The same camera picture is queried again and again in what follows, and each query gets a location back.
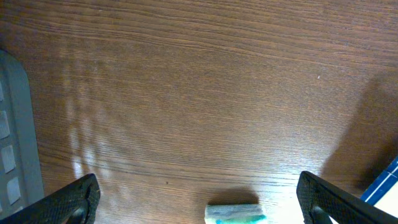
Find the yellow white snack bag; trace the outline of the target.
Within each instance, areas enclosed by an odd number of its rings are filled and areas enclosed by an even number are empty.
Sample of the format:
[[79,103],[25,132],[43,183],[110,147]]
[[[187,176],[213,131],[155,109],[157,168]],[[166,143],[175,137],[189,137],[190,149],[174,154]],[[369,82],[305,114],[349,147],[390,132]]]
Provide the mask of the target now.
[[377,223],[397,223],[397,157],[360,196],[361,208]]

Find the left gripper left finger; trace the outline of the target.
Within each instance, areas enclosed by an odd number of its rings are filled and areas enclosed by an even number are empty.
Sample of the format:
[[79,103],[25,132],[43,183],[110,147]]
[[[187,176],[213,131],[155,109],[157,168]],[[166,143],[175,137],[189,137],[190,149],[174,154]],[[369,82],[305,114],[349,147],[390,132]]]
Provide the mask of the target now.
[[32,205],[4,218],[1,224],[93,224],[101,192],[94,174],[87,174]]

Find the teal tissue pack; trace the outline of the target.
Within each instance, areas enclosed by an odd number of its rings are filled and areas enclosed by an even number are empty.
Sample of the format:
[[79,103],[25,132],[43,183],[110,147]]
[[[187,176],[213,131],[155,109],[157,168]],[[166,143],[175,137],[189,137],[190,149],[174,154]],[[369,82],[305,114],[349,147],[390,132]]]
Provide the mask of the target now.
[[207,205],[206,224],[267,224],[267,216],[259,204]]

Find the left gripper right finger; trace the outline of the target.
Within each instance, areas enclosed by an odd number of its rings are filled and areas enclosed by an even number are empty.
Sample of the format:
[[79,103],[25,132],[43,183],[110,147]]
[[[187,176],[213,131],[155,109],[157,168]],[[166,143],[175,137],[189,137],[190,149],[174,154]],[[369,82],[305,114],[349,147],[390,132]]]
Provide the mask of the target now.
[[296,189],[305,224],[397,224],[397,218],[345,192],[309,171],[300,174]]

